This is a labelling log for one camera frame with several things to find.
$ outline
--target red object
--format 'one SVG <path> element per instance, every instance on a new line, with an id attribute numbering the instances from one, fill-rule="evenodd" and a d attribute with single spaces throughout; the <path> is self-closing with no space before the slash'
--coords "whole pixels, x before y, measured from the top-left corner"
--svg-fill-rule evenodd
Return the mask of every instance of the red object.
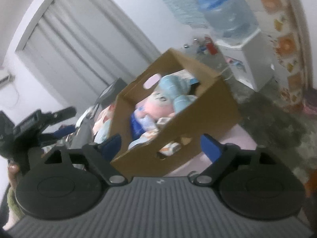
<path id="1" fill-rule="evenodd" d="M 310 179 L 305 183 L 305 189 L 306 200 L 303 209 L 311 228 L 317 232 L 317 170 L 310 173 Z"/>
<path id="2" fill-rule="evenodd" d="M 205 37 L 205 43 L 206 43 L 206 48 L 208 49 L 211 55 L 216 55 L 218 53 L 218 50 L 215 47 L 210 37 Z"/>

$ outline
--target curtain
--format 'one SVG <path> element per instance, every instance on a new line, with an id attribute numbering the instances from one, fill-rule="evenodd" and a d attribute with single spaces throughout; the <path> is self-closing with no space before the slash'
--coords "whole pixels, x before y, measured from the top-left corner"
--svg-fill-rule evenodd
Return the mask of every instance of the curtain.
<path id="1" fill-rule="evenodd" d="M 54 0 L 22 53 L 43 85 L 79 112 L 114 80 L 130 83 L 160 55 L 111 0 Z"/>

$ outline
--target green towel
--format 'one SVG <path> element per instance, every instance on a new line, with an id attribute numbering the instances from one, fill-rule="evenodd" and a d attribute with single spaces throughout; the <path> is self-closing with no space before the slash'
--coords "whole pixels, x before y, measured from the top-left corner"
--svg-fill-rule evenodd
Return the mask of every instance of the green towel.
<path id="1" fill-rule="evenodd" d="M 21 219 L 24 216 L 24 214 L 19 208 L 15 200 L 15 194 L 12 187 L 10 187 L 8 191 L 7 202 L 8 202 L 9 209 L 12 210 L 19 219 Z"/>

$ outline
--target logo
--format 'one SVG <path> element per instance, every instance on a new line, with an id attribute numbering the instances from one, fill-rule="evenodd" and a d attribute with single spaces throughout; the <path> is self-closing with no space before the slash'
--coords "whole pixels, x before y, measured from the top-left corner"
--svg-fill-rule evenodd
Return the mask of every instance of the logo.
<path id="1" fill-rule="evenodd" d="M 163 184 L 165 181 L 163 179 L 156 181 L 158 184 Z"/>

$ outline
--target metal screw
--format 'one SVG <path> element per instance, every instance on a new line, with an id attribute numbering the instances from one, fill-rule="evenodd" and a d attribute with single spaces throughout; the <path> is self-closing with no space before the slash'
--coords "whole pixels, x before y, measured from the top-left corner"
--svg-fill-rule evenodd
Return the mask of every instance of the metal screw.
<path id="1" fill-rule="evenodd" d="M 120 184 L 123 183 L 126 179 L 123 176 L 111 176 L 109 181 L 111 183 Z"/>
<path id="2" fill-rule="evenodd" d="M 211 183 L 212 178 L 210 176 L 198 176 L 196 180 L 200 184 L 208 184 Z"/>
<path id="3" fill-rule="evenodd" d="M 188 180 L 191 182 L 191 183 L 194 183 L 194 180 L 196 178 L 196 176 L 199 175 L 199 173 L 197 171 L 191 171 L 187 177 L 188 177 Z"/>

